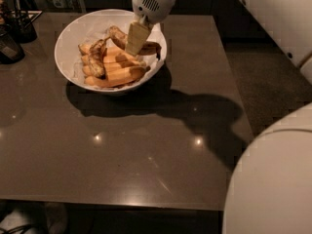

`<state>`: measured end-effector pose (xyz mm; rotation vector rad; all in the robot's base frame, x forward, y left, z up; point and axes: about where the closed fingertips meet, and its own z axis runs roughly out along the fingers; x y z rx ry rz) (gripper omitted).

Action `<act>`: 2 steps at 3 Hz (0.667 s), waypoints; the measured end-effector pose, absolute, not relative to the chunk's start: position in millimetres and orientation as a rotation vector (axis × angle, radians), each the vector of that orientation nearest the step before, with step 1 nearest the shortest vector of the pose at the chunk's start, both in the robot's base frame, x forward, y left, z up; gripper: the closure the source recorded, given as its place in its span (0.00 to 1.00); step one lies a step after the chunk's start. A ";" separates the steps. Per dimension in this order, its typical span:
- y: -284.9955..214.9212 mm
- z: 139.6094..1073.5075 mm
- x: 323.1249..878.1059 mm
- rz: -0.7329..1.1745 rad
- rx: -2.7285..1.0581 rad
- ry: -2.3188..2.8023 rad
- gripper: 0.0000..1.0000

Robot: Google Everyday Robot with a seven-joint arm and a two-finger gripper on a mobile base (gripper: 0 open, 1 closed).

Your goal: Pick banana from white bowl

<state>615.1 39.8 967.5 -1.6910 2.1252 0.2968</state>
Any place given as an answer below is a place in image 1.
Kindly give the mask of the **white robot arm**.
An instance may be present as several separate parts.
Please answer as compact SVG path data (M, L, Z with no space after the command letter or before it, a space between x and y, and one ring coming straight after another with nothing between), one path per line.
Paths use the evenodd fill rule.
M312 82L312 0L240 0ZM201 234L312 234L312 103L262 132L231 176L224 212Z

